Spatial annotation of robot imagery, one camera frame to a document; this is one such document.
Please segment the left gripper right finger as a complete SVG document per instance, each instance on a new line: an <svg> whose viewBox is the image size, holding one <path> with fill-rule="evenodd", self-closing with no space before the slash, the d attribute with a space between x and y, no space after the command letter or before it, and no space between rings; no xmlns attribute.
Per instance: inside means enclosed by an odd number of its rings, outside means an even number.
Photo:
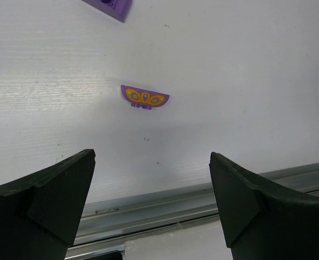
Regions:
<svg viewBox="0 0 319 260"><path fill-rule="evenodd" d="M284 187L219 153L210 176L234 259L319 259L319 197Z"/></svg>

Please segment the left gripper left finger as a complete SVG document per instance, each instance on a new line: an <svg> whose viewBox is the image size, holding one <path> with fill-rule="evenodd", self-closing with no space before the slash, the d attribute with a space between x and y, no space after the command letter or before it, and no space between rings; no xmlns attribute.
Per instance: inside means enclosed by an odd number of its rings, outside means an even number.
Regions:
<svg viewBox="0 0 319 260"><path fill-rule="evenodd" d="M95 168L85 149L0 185L0 259L64 259L73 246Z"/></svg>

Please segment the purple butterfly half lego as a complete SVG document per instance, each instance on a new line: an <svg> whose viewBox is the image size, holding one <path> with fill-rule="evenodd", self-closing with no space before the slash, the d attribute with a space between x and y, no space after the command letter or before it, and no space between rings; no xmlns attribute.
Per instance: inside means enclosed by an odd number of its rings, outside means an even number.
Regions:
<svg viewBox="0 0 319 260"><path fill-rule="evenodd" d="M170 95L153 92L146 89L121 85L120 91L123 98L128 101L131 107L152 110L152 108L164 106L170 99Z"/></svg>

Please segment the purple sloped lego brick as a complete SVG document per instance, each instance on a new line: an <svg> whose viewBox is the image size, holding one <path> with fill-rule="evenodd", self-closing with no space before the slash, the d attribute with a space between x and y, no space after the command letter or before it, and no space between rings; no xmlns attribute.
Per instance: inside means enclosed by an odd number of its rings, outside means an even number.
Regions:
<svg viewBox="0 0 319 260"><path fill-rule="evenodd" d="M129 13L133 0L82 0L95 9L124 23Z"/></svg>

